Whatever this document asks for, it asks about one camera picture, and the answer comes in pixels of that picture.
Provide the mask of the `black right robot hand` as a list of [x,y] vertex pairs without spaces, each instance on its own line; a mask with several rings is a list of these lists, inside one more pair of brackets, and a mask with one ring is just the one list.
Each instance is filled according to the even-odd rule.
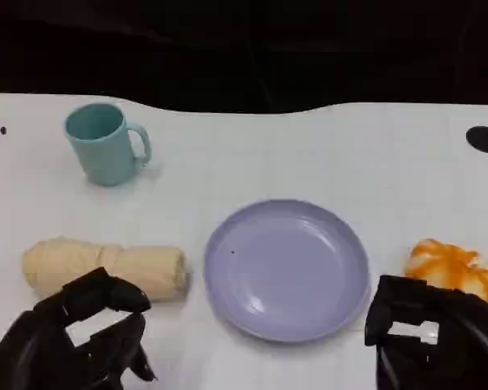
[[379,389],[488,389],[488,303],[474,294],[383,275],[364,343]]

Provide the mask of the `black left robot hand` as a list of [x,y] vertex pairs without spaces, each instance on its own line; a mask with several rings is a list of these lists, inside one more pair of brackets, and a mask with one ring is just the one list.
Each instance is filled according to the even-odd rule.
[[[150,308],[140,288],[102,267],[65,284],[23,312],[2,338],[0,389],[121,389],[126,370],[155,381],[142,347]],[[127,317],[74,345],[68,327],[105,309]]]

